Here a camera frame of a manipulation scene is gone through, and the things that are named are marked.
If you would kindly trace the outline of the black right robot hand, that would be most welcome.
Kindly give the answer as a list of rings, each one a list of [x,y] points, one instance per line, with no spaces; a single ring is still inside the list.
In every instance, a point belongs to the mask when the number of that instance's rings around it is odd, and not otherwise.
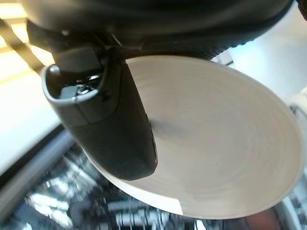
[[[126,59],[211,59],[264,34],[290,0],[23,0],[29,40],[55,63],[44,95],[85,152],[124,180],[157,167],[148,116]]]

